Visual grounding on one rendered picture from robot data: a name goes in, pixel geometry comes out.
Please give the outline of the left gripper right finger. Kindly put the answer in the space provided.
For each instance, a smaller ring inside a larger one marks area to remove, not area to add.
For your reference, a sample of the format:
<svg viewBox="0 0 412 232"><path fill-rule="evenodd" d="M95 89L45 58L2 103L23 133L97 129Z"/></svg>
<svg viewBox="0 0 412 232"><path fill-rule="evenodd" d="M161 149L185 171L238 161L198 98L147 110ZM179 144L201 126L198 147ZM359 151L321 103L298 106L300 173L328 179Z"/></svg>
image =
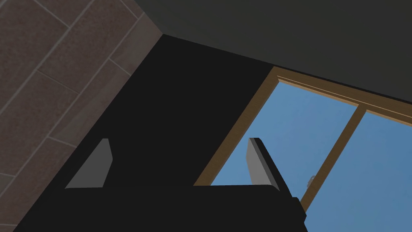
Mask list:
<svg viewBox="0 0 412 232"><path fill-rule="evenodd" d="M249 138L246 161L253 185L272 185L282 195L292 197L271 155L260 138Z"/></svg>

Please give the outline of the wooden framed window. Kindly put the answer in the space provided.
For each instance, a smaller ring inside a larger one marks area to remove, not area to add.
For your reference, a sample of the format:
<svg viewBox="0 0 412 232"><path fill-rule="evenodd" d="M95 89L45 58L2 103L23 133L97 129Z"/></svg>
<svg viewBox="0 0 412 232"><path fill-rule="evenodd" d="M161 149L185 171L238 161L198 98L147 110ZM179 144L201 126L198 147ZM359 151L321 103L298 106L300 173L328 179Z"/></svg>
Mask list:
<svg viewBox="0 0 412 232"><path fill-rule="evenodd" d="M412 102L272 67L196 185L260 138L309 232L412 232Z"/></svg>

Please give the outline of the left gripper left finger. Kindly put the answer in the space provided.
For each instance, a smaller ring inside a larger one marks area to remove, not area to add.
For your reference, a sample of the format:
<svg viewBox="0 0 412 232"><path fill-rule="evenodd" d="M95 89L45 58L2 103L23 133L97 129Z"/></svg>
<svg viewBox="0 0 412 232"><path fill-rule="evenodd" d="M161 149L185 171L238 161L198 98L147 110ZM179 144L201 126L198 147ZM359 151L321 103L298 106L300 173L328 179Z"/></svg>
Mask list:
<svg viewBox="0 0 412 232"><path fill-rule="evenodd" d="M107 138L103 138L66 186L69 188L101 188L104 185L113 156Z"/></svg>

